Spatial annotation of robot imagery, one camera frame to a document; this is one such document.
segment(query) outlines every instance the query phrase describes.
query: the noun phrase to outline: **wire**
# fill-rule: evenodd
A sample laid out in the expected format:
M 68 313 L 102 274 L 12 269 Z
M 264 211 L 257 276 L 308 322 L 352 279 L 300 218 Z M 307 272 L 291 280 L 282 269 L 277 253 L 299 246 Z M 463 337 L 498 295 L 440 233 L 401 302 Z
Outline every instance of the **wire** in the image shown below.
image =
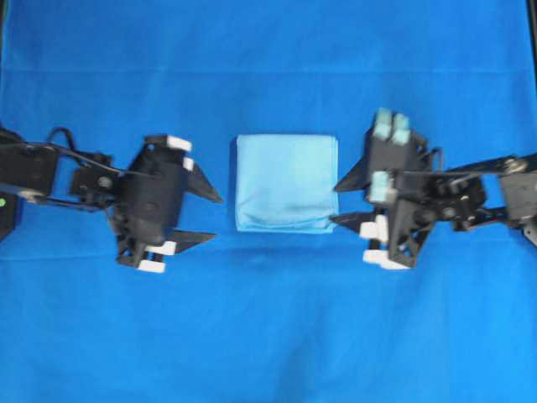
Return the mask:
M 91 158 L 86 157 L 85 155 L 82 155 L 76 151 L 72 151 L 70 149 L 67 149 L 65 147 L 62 147 L 61 145 L 54 144 L 54 143 L 16 143 L 16 144 L 0 144 L 0 149 L 7 149 L 11 147 L 48 147 L 55 149 L 62 155 L 67 155 L 73 159 L 79 159 L 87 162 L 90 165 L 98 166 L 102 170 L 107 170 L 109 172 L 113 172 L 115 174 L 123 174 L 123 175 L 138 175 L 143 176 L 146 178 L 154 178 L 154 175 L 151 174 L 145 174 L 143 172 L 137 172 L 136 170 L 121 170 L 119 168 L 114 168 L 108 165 L 101 164 L 100 162 L 97 162 L 95 160 L 92 160 Z
M 29 145 L 33 145 L 35 147 L 42 146 L 42 144 L 40 144 L 40 143 L 29 143 Z M 87 162 L 88 164 L 98 166 L 99 168 L 101 168 L 103 170 L 108 170 L 108 171 L 114 172 L 116 174 L 139 175 L 139 176 L 145 176 L 145 177 L 148 177 L 148 178 L 154 178 L 154 175 L 145 174 L 143 172 L 137 172 L 136 170 L 121 170 L 119 168 L 113 168 L 111 166 L 101 164 L 100 162 L 92 160 L 91 158 L 85 157 L 84 155 L 79 154 L 76 151 L 72 151 L 72 150 L 67 149 L 65 147 L 62 147 L 62 146 L 60 146 L 58 144 L 47 144 L 47 145 L 52 147 L 52 148 L 54 148 L 55 150 L 57 150 L 59 153 L 61 153 L 63 155 L 70 156 L 71 158 L 74 158 L 74 159 L 78 158 L 80 160 L 83 160 L 83 161 Z
M 77 152 L 76 146 L 75 146 L 75 139 L 73 138 L 73 133 L 68 128 L 54 128 L 50 132 L 50 134 L 47 136 L 47 139 L 45 141 L 47 143 L 54 144 L 53 143 L 54 137 L 56 137 L 56 135 L 59 133 L 64 135 L 65 140 L 67 141 L 67 144 L 69 145 L 70 150 Z M 76 158 L 75 161 L 79 166 L 84 166 L 80 159 Z
M 475 170 L 396 170 L 395 172 L 408 176 L 483 176 L 483 175 L 499 175 L 498 171 L 475 171 Z
M 5 139 L 8 139 L 15 143 L 21 143 L 23 141 L 23 139 L 18 134 L 5 128 L 0 128 L 0 137 L 4 137 Z
M 99 207 L 88 206 L 87 204 L 80 203 L 78 201 L 61 200 L 43 196 L 34 196 L 33 199 L 38 204 L 50 204 L 51 206 L 55 207 L 76 208 L 79 210 L 84 210 L 86 212 L 97 212 L 101 210 L 101 208 Z
M 442 151 L 442 148 L 440 147 L 434 147 L 430 151 L 430 156 L 434 156 L 435 154 L 438 154 L 438 170 L 444 169 L 444 152 Z

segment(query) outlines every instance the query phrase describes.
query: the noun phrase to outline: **folded cloth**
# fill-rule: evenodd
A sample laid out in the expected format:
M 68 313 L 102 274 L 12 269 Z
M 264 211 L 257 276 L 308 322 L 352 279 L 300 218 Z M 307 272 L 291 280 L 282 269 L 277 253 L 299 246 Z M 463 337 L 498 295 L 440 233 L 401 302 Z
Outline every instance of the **folded cloth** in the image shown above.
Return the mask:
M 331 136 L 238 136 L 237 230 L 331 233 L 336 183 L 337 140 Z

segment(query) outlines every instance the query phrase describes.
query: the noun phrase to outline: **light blue towel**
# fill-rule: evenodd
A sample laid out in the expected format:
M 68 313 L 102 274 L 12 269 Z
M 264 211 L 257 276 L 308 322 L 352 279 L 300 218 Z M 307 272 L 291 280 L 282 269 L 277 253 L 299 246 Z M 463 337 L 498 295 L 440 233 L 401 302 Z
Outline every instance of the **light blue towel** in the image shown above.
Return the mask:
M 237 230 L 331 233 L 336 183 L 337 140 L 331 136 L 238 136 Z

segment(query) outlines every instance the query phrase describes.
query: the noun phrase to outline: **blue backdrop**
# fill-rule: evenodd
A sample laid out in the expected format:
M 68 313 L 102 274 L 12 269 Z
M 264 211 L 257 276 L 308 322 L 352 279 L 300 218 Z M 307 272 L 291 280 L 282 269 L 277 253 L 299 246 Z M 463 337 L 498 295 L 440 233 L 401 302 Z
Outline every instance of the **blue backdrop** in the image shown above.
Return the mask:
M 241 133 L 334 135 L 341 177 L 381 106 L 450 166 L 535 152 L 524 0 L 8 6 L 3 125 L 64 125 L 117 166 L 178 135 L 227 204 L 187 197 L 181 228 L 218 237 L 165 275 L 117 266 L 103 216 L 27 206 L 0 244 L 1 402 L 537 399 L 537 250 L 519 233 L 440 225 L 416 270 L 388 272 L 342 228 L 237 233 L 230 180 Z

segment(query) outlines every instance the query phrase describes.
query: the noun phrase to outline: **white fingertip pad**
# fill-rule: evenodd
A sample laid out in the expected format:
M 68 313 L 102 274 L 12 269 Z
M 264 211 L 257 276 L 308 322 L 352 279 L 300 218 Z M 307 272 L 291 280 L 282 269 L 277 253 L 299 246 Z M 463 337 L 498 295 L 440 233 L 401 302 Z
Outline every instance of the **white fingertip pad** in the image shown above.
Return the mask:
M 162 246 L 148 246 L 145 251 L 151 254 L 165 254 L 166 256 L 175 255 L 175 248 L 177 243 L 173 241 L 166 241 Z
M 367 249 L 363 252 L 363 261 L 371 264 L 378 264 L 386 270 L 408 270 L 410 267 L 404 266 L 388 259 L 388 251 L 381 249 Z
M 147 271 L 149 273 L 163 274 L 166 269 L 166 264 L 162 262 L 154 262 L 153 260 L 142 260 L 138 270 Z
M 378 230 L 375 222 L 362 222 L 360 224 L 360 238 L 377 239 Z
M 404 264 L 397 263 L 389 259 L 384 260 L 380 264 L 380 267 L 386 270 L 410 270 L 410 267 L 407 267 Z
M 180 139 L 179 137 L 168 136 L 166 138 L 166 145 L 171 149 L 183 149 L 187 153 L 192 151 L 192 143 L 190 141 Z
M 183 158 L 183 168 L 192 172 L 194 169 L 194 160 L 188 157 Z
M 375 217 L 377 224 L 377 239 L 382 243 L 388 243 L 388 219 L 382 214 Z

